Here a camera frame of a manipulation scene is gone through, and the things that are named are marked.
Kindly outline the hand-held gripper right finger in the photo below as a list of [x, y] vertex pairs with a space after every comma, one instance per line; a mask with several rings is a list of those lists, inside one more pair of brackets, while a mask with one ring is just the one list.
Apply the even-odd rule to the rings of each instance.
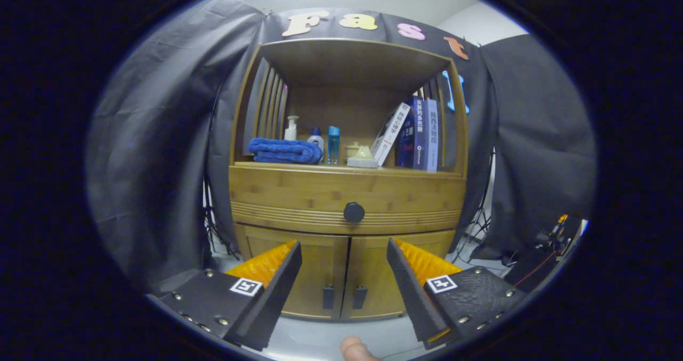
[[388, 240], [386, 261], [425, 349], [476, 336], [526, 298], [524, 291], [485, 267], [463, 270], [400, 239]]

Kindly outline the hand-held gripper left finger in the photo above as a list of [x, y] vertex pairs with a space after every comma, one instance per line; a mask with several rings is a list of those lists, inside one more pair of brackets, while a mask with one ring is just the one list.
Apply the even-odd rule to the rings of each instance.
[[269, 344], [301, 264], [301, 244], [293, 240], [227, 272], [202, 269], [147, 299], [200, 331], [261, 351]]

